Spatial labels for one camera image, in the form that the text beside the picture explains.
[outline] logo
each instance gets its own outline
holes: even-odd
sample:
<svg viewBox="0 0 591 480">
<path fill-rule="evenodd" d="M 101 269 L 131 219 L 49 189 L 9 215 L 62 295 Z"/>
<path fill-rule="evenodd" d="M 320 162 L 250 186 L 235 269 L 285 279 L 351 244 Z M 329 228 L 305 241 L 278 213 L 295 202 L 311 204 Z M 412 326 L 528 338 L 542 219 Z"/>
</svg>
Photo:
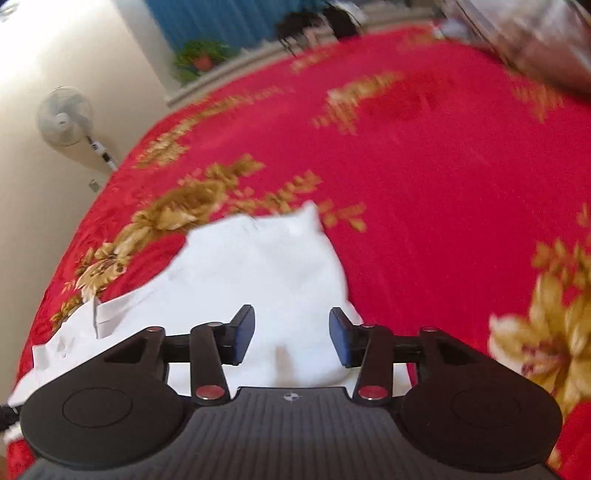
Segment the logo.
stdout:
<svg viewBox="0 0 591 480">
<path fill-rule="evenodd" d="M 295 392 L 289 392 L 283 395 L 283 400 L 288 401 L 289 403 L 293 403 L 298 401 L 301 397 Z"/>
</svg>

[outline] ribbed black surface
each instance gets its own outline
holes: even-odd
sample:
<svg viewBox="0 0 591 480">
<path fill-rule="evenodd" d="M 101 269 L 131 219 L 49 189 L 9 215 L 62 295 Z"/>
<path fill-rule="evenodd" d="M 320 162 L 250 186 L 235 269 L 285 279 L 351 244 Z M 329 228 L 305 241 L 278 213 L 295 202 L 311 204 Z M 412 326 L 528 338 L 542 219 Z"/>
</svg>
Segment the ribbed black surface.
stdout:
<svg viewBox="0 0 591 480">
<path fill-rule="evenodd" d="M 293 399 L 295 393 L 299 399 Z M 24 480 L 555 480 L 543 466 L 472 473 L 412 447 L 390 416 L 359 407 L 344 389 L 243 388 L 229 405 L 197 410 L 151 458 L 103 472 L 39 460 Z"/>
</svg>

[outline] wall outlet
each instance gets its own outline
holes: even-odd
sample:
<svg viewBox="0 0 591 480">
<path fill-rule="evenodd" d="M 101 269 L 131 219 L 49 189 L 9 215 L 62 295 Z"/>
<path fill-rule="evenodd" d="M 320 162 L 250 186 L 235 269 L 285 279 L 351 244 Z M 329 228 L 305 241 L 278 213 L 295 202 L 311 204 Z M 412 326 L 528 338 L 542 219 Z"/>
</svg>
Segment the wall outlet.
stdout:
<svg viewBox="0 0 591 480">
<path fill-rule="evenodd" d="M 102 185 L 96 180 L 91 180 L 88 186 L 94 193 L 99 193 L 100 189 L 102 188 Z"/>
</svg>

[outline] bed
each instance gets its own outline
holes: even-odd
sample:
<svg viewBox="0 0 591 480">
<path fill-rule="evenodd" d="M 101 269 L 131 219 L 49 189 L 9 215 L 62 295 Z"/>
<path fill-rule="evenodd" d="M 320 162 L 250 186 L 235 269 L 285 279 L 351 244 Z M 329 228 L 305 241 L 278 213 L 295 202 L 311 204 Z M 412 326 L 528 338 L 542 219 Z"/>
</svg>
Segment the bed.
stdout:
<svg viewBox="0 0 591 480">
<path fill-rule="evenodd" d="M 81 221 L 18 377 L 190 229 L 314 200 L 364 321 L 435 325 L 542 385 L 564 417 L 549 464 L 591 478 L 591 108 L 430 28 L 281 61 L 159 122 Z M 8 461 L 15 478 L 33 457 L 20 441 Z"/>
</svg>

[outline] blue curtain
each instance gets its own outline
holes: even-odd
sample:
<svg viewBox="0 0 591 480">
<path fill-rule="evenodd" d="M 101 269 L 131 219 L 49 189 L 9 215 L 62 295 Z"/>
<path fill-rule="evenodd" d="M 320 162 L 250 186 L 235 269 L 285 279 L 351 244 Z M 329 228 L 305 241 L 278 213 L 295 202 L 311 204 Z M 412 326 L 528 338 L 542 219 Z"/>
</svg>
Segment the blue curtain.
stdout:
<svg viewBox="0 0 591 480">
<path fill-rule="evenodd" d="M 175 51 L 189 40 L 219 40 L 232 48 L 275 38 L 274 24 L 290 11 L 318 11 L 322 0 L 145 0 Z"/>
</svg>

